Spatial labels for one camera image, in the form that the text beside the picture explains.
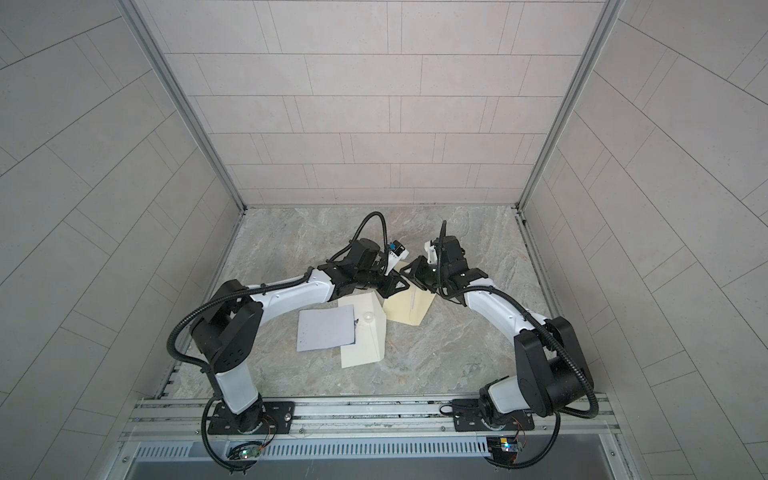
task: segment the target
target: black mounting plate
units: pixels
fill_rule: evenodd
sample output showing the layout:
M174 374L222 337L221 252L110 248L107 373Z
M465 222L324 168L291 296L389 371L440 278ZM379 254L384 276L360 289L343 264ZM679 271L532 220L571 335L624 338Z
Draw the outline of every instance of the black mounting plate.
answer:
M265 415L269 415L275 420L277 433L280 434L290 431L295 408L296 404L293 402L264 402ZM227 410L227 404L224 402L216 405L210 424L208 424L208 435L240 435L237 428L228 421L231 415L225 410ZM269 433L268 428L269 426L265 422L261 422L261 425L248 435L266 435Z
M453 426L457 432L497 432L519 429L515 422L510 422L500 429L489 428L479 415L479 401L477 399L453 399L451 403L467 408L467 410L462 409L460 414L453 416ZM515 410L512 412L512 417L520 422L523 430L534 429L533 415L530 412Z

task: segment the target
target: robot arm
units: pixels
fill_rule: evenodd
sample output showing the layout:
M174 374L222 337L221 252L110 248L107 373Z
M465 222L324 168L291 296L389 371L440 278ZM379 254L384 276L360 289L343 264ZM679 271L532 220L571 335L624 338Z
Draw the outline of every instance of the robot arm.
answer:
M383 216L374 214L382 218L386 242ZM203 368L214 388L214 398L227 404L233 416L231 422L239 432L252 432L263 418L261 395L245 363L261 323L349 295L355 288L373 287L381 297L388 298L409 288L406 279L422 290L457 299L480 313L515 346L517 376L489 383L480 390L481 414L488 425L506 425L511 413L521 409L540 416L566 412L591 418L597 414L591 375L566 319L547 319L528 311L498 290L485 272L468 268L458 240L445 237L445 222L440 237L425 245L427 257L418 257L398 273L393 267L408 255L399 242L385 243L384 253L372 240L357 238L374 214L366 217L349 246L327 263L279 283L243 286L237 280L225 282L213 300L187 315L169 336L168 352L175 359ZM345 252L344 258L336 260ZM176 350L176 338L186 325L190 325L192 338L207 362ZM557 355L548 359L545 348ZM590 399L589 411L566 407L584 395ZM223 466L233 471L231 465Z

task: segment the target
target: tiled wall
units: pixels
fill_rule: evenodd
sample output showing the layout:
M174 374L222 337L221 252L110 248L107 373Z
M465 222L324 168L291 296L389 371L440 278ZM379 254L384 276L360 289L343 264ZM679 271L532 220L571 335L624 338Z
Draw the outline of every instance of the tiled wall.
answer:
M525 211L653 478L768 474L767 31L628 1Z
M0 477L105 457L237 215L111 0L0 3Z
M516 202L603 6L137 5L251 205Z

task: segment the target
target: metal ventilation grille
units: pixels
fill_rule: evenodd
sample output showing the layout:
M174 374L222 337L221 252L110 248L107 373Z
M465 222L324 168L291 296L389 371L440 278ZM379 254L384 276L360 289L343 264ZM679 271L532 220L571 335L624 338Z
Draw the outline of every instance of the metal ventilation grille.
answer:
M485 438L425 437L386 439L276 440L261 454L264 460L318 458L474 457L488 452Z
M192 442L146 442L136 450L137 458L183 458L186 457Z

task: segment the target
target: gray stone surface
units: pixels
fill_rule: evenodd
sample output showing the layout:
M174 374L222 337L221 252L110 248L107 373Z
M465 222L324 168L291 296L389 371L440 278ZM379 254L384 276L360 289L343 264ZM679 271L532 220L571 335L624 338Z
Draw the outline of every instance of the gray stone surface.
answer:
M248 210L220 281L274 282L301 275L347 244L371 207L264 208ZM509 207L384 207L389 240L411 252L437 237L448 221L477 266L529 309L548 314L513 211ZM382 242L377 218L361 237ZM308 308L329 308L336 302ZM477 392L488 382L515 374L512 345L471 310L435 299L420 326L387 322L381 362L341 368L339 349L296 352L298 311L263 325L247 359L264 396L387 395ZM194 344L191 355L199 356ZM211 389L199 369L182 365L173 398L202 398Z

